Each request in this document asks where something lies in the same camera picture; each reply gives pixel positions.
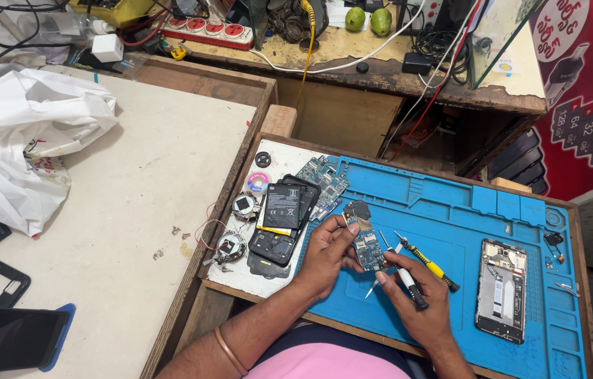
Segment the hand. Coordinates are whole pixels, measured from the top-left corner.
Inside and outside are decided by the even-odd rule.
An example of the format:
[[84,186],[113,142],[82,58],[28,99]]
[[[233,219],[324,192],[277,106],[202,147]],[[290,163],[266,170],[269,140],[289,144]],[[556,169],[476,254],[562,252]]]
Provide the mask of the hand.
[[402,324],[411,338],[420,343],[429,353],[441,347],[455,344],[449,321],[448,285],[418,260],[391,252],[385,252],[384,256],[390,265],[399,264],[411,273],[411,276],[420,283],[423,299],[430,305],[428,309],[418,312],[413,299],[404,295],[402,289],[399,288],[399,285],[404,286],[399,273],[395,272],[388,276],[385,272],[376,272],[376,279],[379,280],[385,295],[395,306],[400,319],[402,319]]
[[329,295],[341,267],[362,273],[351,246],[359,231],[356,223],[346,227],[346,221],[339,214],[324,220],[311,233],[301,270],[292,283],[317,301]]

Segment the white plastic bag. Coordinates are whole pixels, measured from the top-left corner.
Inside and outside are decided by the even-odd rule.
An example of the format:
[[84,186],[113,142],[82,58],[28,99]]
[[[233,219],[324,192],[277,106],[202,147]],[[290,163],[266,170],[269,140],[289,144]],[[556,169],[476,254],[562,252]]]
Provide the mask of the white plastic bag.
[[24,69],[0,78],[0,222],[41,232],[71,184],[59,156],[112,128],[115,104],[100,84],[59,73]]

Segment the red poster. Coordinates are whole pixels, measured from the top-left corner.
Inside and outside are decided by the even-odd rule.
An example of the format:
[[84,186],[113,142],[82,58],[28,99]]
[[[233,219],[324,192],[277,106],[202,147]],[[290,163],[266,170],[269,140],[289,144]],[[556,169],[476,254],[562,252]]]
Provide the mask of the red poster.
[[544,176],[528,185],[572,200],[593,190],[593,0],[548,0],[529,22],[550,110],[534,126]]

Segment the screwdriver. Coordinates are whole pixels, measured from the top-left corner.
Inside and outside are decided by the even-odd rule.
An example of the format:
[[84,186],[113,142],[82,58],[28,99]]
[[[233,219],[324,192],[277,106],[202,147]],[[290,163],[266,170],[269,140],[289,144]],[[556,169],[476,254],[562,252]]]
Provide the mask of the screwdriver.
[[412,254],[414,254],[416,256],[416,258],[418,258],[420,260],[420,262],[423,262],[427,266],[427,268],[430,269],[430,271],[432,271],[438,278],[440,278],[441,280],[444,280],[446,282],[446,284],[449,285],[449,290],[451,292],[456,292],[457,290],[460,289],[459,285],[455,284],[451,279],[449,279],[449,277],[447,277],[446,274],[444,274],[444,271],[442,271],[441,268],[439,268],[439,266],[437,266],[434,262],[427,259],[425,257],[425,255],[423,255],[416,248],[416,246],[412,246],[411,244],[409,244],[409,241],[407,241],[406,238],[402,237],[399,233],[395,232],[395,234],[398,237],[400,237],[401,244],[402,244],[402,246],[404,246],[405,249],[407,249]]
[[[385,241],[385,237],[383,236],[383,233],[381,233],[380,230],[379,230],[379,234],[381,235],[381,238],[383,238],[383,242],[385,242],[385,245],[387,246],[387,251],[397,254],[397,251],[387,244],[387,241]],[[420,295],[419,289],[416,287],[416,282],[414,282],[414,279],[411,278],[411,274],[409,274],[409,271],[407,271],[404,267],[401,267],[397,264],[395,265],[395,267],[397,268],[397,272],[400,273],[400,278],[402,279],[402,282],[406,286],[406,289],[409,290],[411,297],[416,302],[418,311],[420,312],[420,311],[426,310],[430,305],[427,304],[425,302],[425,300],[423,300],[423,297]],[[367,296],[365,296],[365,299],[368,298],[368,296],[371,294],[371,292],[374,290],[374,287],[376,287],[376,285],[378,283],[379,283],[379,281],[378,281],[378,279],[376,279],[374,284],[371,286],[371,289],[369,290],[369,292],[367,292]]]

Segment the pink shirt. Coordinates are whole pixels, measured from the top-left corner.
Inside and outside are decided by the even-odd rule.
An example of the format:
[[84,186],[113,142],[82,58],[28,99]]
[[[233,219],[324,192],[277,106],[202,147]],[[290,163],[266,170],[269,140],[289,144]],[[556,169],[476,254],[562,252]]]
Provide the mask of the pink shirt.
[[247,379],[411,379],[385,359],[329,343],[283,350],[254,367]]

